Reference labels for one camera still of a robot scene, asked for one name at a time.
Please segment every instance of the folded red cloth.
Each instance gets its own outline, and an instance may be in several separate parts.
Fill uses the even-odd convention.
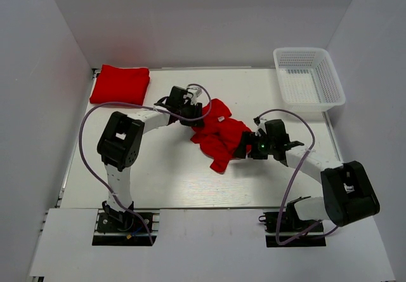
[[[207,113],[209,106],[203,107],[202,113]],[[220,100],[211,101],[211,111],[204,118],[203,128],[194,128],[196,134],[191,138],[195,144],[200,144],[202,152],[214,159],[210,168],[223,173],[228,163],[233,159],[233,153],[241,140],[243,131],[251,131],[243,122],[230,118],[231,112]]]
[[[119,101],[142,105],[150,82],[147,68],[122,69],[103,65],[90,103]]]

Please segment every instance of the wall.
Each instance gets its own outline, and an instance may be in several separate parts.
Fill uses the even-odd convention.
[[[267,66],[325,48],[351,0],[55,0],[92,67]]]
[[[0,0],[0,272],[25,281],[91,69],[54,0]]]
[[[406,281],[406,0],[353,0],[327,49],[347,98],[329,113],[341,152],[365,165],[381,203],[376,224]]]

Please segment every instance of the purple cable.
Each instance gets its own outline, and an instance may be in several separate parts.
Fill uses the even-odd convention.
[[[322,222],[321,220],[319,220],[319,221],[313,223],[312,225],[310,225],[309,227],[307,227],[305,230],[302,230],[301,232],[297,233],[297,234],[294,235],[294,236],[291,236],[289,239],[287,239],[287,240],[285,240],[285,241],[283,241],[283,242],[281,242],[281,241],[279,240],[280,225],[281,225],[281,223],[282,223],[282,214],[283,214],[283,212],[284,212],[284,208],[285,208],[285,204],[286,204],[286,201],[287,201],[287,197],[288,197],[288,195],[289,195],[289,192],[290,192],[291,189],[292,189],[293,181],[294,181],[294,179],[296,178],[296,175],[299,173],[299,170],[300,170],[300,168],[302,167],[302,165],[303,165],[305,159],[306,159],[307,156],[309,155],[310,151],[311,151],[311,150],[314,148],[314,146],[315,146],[316,137],[315,137],[315,134],[313,133],[313,130],[311,130],[310,125],[309,125],[301,116],[295,114],[294,112],[287,111],[287,110],[285,110],[285,109],[270,109],[270,110],[265,111],[265,112],[263,112],[262,114],[260,114],[260,115],[258,116],[258,118],[264,116],[265,114],[268,114],[269,112],[286,112],[286,113],[288,113],[288,114],[290,114],[290,115],[292,115],[292,116],[295,116],[295,117],[298,118],[300,121],[302,121],[303,124],[307,127],[307,129],[308,129],[309,132],[310,132],[311,139],[312,139],[311,145],[309,146],[308,150],[305,152],[305,154],[303,155],[303,157],[300,159],[298,166],[296,167],[296,169],[294,170],[294,172],[293,172],[293,174],[292,174],[292,177],[291,177],[291,179],[290,179],[290,181],[289,181],[289,183],[288,183],[288,185],[287,185],[287,188],[286,188],[284,197],[282,198],[282,203],[281,203],[281,205],[280,205],[279,212],[278,212],[277,228],[276,228],[276,232],[275,232],[275,238],[276,238],[276,240],[277,240],[278,245],[286,245],[286,244],[290,243],[291,241],[294,241],[295,239],[297,239],[297,238],[301,237],[302,235],[306,234],[307,232],[311,231],[314,227],[316,227],[318,224],[320,224],[320,223]],[[338,228],[338,227],[335,227],[335,228],[333,228],[333,230],[331,230],[331,231],[329,231],[328,233],[324,234],[323,236],[320,236],[320,237],[317,237],[317,238],[324,238],[325,236],[328,236],[328,235],[332,234],[335,230],[337,230],[337,228]]]
[[[205,114],[204,114],[203,116],[201,116],[201,117],[188,119],[188,118],[179,116],[179,115],[177,115],[177,114],[174,114],[174,113],[172,113],[172,112],[168,112],[168,111],[165,111],[165,110],[163,110],[163,109],[156,109],[156,108],[154,108],[154,107],[143,106],[143,105],[136,105],[136,104],[129,104],[129,103],[125,103],[125,102],[105,102],[105,103],[102,103],[102,104],[98,104],[98,105],[96,105],[95,107],[92,107],[92,109],[90,109],[90,111],[88,111],[88,112],[84,115],[83,120],[82,120],[82,123],[81,123],[81,127],[79,128],[79,153],[81,154],[81,158],[82,158],[82,161],[83,161],[85,167],[88,169],[88,171],[89,171],[99,182],[101,182],[101,183],[107,188],[107,190],[112,194],[112,196],[113,196],[115,202],[116,202],[123,210],[128,211],[129,213],[131,213],[132,215],[135,215],[136,217],[138,217],[138,218],[141,220],[142,224],[144,225],[145,229],[147,230],[148,237],[150,238],[151,245],[154,244],[154,241],[152,240],[150,229],[148,228],[148,225],[144,222],[144,219],[142,218],[142,216],[139,215],[138,213],[136,213],[135,211],[126,208],[126,207],[121,203],[121,201],[120,201],[120,200],[117,198],[117,196],[114,194],[114,191],[113,191],[113,189],[111,188],[111,186],[109,186],[99,175],[97,175],[97,173],[90,167],[88,161],[87,161],[86,158],[84,157],[84,152],[83,152],[83,129],[84,129],[84,125],[85,125],[85,123],[86,123],[86,120],[88,119],[88,117],[90,116],[90,114],[91,114],[92,112],[94,112],[96,109],[98,109],[98,108],[100,108],[100,107],[103,107],[103,106],[106,106],[106,105],[126,106],[126,107],[134,107],[134,108],[136,108],[136,109],[148,109],[148,110],[150,110],[150,111],[163,112],[163,113],[165,113],[165,114],[169,114],[169,115],[171,115],[171,116],[174,116],[174,117],[176,117],[176,118],[178,118],[178,119],[180,119],[180,120],[184,120],[184,121],[197,121],[197,120],[203,119],[203,118],[205,118],[205,117],[210,113],[210,111],[211,111],[211,97],[210,97],[210,94],[209,94],[209,92],[208,92],[203,86],[201,86],[201,85],[199,85],[199,84],[197,84],[197,83],[189,84],[188,87],[189,87],[189,86],[197,86],[197,87],[200,87],[200,88],[206,93],[206,95],[207,95],[207,97],[208,97],[208,99],[209,99],[209,110],[207,111],[207,113],[205,113]]]

